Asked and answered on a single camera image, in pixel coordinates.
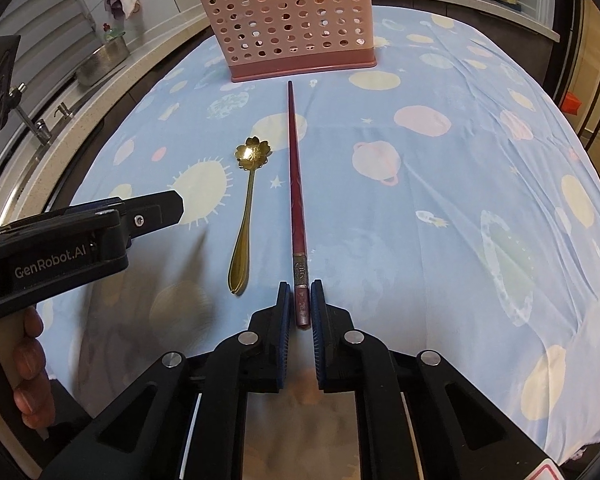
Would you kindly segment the left hand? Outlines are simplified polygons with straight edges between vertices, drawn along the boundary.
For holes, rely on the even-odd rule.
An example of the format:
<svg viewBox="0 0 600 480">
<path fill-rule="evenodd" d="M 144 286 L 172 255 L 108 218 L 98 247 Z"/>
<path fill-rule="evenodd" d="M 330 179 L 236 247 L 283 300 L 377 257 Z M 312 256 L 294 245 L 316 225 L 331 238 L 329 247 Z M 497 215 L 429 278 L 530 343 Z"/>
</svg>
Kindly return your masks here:
<svg viewBox="0 0 600 480">
<path fill-rule="evenodd" d="M 12 352 L 16 370 L 21 378 L 14 390 L 14 401 L 22 421 L 31 429 L 49 427 L 55 419 L 55 403 L 46 373 L 46 356 L 38 341 L 43 333 L 42 318 L 35 307 L 23 311 L 24 335 Z"/>
</svg>

